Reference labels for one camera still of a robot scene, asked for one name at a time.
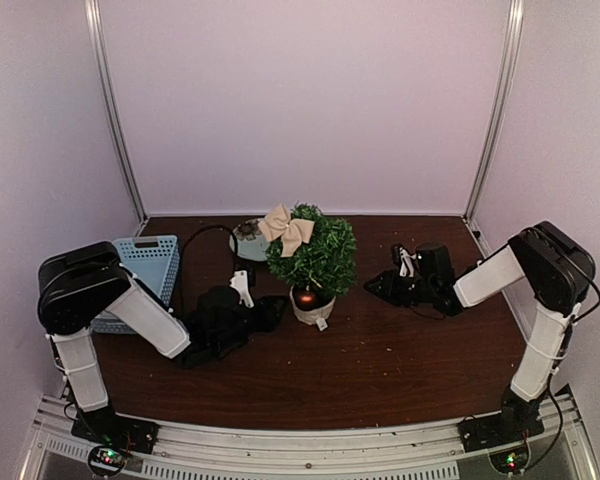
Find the red brown bauble ornament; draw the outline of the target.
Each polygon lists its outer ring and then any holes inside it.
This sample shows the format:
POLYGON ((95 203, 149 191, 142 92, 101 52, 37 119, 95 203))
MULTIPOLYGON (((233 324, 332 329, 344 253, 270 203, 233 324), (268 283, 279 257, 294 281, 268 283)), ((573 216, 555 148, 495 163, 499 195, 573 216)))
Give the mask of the red brown bauble ornament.
POLYGON ((319 295, 309 287, 296 288, 293 298, 295 305, 301 311, 315 310, 320 306, 319 295))

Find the white battery box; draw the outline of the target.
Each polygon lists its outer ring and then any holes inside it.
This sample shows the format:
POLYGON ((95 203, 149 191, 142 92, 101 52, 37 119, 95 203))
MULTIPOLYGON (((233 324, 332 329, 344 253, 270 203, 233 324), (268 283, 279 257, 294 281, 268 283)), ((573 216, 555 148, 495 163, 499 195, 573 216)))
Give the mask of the white battery box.
POLYGON ((324 319, 318 319, 316 325, 320 331, 324 331, 328 328, 328 324, 324 319))

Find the beige fabric bow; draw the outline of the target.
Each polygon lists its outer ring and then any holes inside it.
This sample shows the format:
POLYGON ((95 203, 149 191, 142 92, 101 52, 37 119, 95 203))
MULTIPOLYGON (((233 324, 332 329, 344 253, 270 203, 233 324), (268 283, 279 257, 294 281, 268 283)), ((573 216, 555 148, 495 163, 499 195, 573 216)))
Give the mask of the beige fabric bow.
POLYGON ((315 222, 293 218, 289 208, 279 204, 258 222, 258 228, 269 243, 280 240, 282 258, 290 258, 304 244, 309 244, 315 222))

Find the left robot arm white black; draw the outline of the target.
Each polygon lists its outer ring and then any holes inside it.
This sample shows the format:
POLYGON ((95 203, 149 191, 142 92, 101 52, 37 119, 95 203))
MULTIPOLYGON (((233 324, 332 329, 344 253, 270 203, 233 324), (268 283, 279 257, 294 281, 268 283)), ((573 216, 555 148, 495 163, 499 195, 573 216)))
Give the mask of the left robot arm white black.
POLYGON ((37 273, 37 316, 60 360, 79 419, 103 444, 124 433, 99 367, 92 324, 107 312, 183 369, 226 358, 254 333, 277 329, 288 305, 282 295, 255 298, 245 270, 226 285, 202 294, 192 312, 178 319, 102 241, 45 260, 37 273))

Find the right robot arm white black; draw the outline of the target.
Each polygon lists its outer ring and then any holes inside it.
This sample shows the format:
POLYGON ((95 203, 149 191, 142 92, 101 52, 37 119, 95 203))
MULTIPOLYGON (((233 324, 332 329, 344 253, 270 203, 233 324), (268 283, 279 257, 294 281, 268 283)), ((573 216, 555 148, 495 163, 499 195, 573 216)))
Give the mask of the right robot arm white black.
POLYGON ((492 430, 499 440, 515 440, 536 417, 540 402, 569 348, 574 327, 598 294, 596 264, 574 239, 549 221, 510 237, 463 274, 456 274, 449 249, 425 243, 414 251, 396 244, 393 268, 368 280, 364 288, 397 307, 430 305, 444 317, 457 316, 509 287, 526 283, 535 318, 519 366, 506 387, 492 430))

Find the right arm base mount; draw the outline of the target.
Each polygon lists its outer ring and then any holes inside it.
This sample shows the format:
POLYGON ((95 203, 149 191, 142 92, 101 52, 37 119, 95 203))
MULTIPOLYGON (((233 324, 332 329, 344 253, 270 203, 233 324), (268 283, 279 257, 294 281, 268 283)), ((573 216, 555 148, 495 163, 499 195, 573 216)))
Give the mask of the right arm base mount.
POLYGON ((499 413, 462 420, 457 427, 464 451, 490 449, 542 434, 545 429, 539 407, 539 401, 507 400, 499 413))

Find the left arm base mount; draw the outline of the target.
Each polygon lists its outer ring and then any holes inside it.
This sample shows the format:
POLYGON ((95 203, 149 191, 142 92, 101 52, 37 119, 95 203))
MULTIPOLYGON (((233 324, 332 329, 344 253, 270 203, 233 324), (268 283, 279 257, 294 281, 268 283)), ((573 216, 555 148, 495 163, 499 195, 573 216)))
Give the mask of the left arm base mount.
POLYGON ((113 433, 98 435, 80 420, 71 427, 71 434, 92 443, 114 447, 123 452, 152 454, 159 426, 155 422, 120 417, 113 433))

